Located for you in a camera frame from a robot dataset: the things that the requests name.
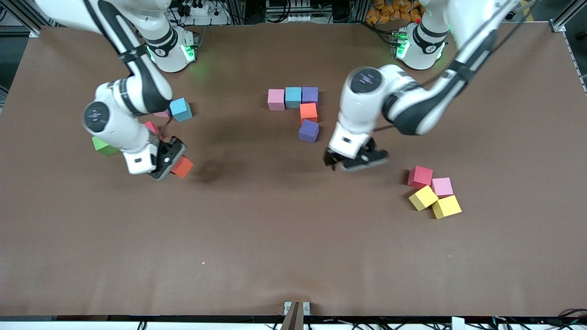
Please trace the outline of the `blue foam cube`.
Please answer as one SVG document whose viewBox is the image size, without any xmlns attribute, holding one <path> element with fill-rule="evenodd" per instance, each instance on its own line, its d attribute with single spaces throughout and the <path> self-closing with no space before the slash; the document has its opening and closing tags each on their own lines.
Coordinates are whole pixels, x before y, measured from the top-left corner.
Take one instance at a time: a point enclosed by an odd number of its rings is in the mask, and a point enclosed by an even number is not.
<svg viewBox="0 0 587 330">
<path fill-rule="evenodd" d="M 188 121 L 193 118 L 193 113 L 189 102 L 185 98 L 175 99 L 170 102 L 170 113 L 178 122 Z"/>
<path fill-rule="evenodd" d="M 286 87 L 284 103 L 288 109 L 299 109 L 302 102 L 301 87 Z"/>
</svg>

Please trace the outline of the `white electrical device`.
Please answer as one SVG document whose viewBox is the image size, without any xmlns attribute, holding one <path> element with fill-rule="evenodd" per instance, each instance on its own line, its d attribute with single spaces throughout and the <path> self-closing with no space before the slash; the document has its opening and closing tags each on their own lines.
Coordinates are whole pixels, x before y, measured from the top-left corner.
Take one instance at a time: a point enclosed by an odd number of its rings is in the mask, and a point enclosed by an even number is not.
<svg viewBox="0 0 587 330">
<path fill-rule="evenodd" d="M 269 23 L 310 22 L 312 0 L 265 0 L 265 21 Z"/>
</svg>

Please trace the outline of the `aluminium frame profile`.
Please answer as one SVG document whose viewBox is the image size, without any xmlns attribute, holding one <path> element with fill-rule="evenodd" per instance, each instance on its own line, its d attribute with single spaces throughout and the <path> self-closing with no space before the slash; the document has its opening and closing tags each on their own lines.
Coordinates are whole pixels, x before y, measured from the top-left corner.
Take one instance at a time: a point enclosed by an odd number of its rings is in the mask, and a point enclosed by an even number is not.
<svg viewBox="0 0 587 330">
<path fill-rule="evenodd" d="M 565 25 L 585 7 L 587 7 L 587 0 L 570 0 L 560 14 L 549 20 L 551 31 L 566 31 Z"/>
<path fill-rule="evenodd" d="M 0 36 L 37 38 L 43 24 L 32 0 L 0 0 Z"/>
</svg>

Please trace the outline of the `yellow foam cube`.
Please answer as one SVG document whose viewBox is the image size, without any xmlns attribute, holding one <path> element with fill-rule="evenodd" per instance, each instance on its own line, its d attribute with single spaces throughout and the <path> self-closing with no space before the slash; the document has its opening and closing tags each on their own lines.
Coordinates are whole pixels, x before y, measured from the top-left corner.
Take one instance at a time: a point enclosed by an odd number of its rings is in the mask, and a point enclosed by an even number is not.
<svg viewBox="0 0 587 330">
<path fill-rule="evenodd" d="M 419 212 L 423 211 L 424 209 L 427 209 L 439 200 L 438 196 L 436 195 L 434 190 L 432 190 L 431 186 L 424 186 L 417 192 L 411 194 L 411 196 L 409 196 L 408 199 L 414 206 L 414 208 Z"/>
<path fill-rule="evenodd" d="M 462 212 L 462 209 L 456 196 L 448 196 L 434 202 L 432 204 L 432 211 L 434 217 L 439 220 L 448 216 L 457 215 Z"/>
</svg>

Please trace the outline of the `green foam cube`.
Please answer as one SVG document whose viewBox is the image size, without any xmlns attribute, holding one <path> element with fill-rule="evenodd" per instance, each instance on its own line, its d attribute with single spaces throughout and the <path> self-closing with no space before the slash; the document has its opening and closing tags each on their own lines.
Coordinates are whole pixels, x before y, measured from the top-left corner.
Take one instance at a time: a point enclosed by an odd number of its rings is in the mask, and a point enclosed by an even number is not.
<svg viewBox="0 0 587 330">
<path fill-rule="evenodd" d="M 100 138 L 94 136 L 92 137 L 92 142 L 94 144 L 94 149 L 96 152 L 102 154 L 103 156 L 111 156 L 117 152 L 119 152 L 118 148 L 114 148 L 113 146 L 103 142 Z"/>
</svg>

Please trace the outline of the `white power strip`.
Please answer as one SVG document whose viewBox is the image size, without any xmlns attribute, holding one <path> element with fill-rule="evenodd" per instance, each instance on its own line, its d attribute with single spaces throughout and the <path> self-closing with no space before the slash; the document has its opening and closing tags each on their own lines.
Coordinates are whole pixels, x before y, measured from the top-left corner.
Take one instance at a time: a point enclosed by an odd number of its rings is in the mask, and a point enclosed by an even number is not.
<svg viewBox="0 0 587 330">
<path fill-rule="evenodd" d="M 228 25 L 229 13 L 222 0 L 172 0 L 172 17 L 190 26 Z"/>
</svg>

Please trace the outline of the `orange snack bags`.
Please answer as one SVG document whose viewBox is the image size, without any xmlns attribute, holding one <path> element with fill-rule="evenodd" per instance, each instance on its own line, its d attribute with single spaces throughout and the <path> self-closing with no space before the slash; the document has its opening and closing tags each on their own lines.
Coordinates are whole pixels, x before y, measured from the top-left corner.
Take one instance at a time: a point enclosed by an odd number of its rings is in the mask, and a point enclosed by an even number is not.
<svg viewBox="0 0 587 330">
<path fill-rule="evenodd" d="M 371 0 L 365 22 L 384 24 L 391 21 L 405 20 L 419 23 L 426 12 L 419 0 Z"/>
</svg>

